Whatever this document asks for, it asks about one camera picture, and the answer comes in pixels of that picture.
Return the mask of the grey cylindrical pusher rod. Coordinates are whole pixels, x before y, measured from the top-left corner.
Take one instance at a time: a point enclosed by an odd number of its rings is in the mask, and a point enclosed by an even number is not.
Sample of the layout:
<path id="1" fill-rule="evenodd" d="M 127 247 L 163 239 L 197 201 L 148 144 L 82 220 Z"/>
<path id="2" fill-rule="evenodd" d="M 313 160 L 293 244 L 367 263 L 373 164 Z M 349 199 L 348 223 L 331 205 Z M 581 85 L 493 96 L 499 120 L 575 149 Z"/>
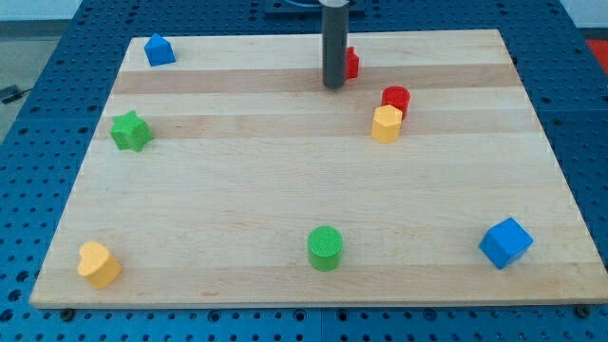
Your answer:
<path id="1" fill-rule="evenodd" d="M 349 1 L 323 0 L 321 5 L 323 84 L 338 89 L 346 80 Z"/>

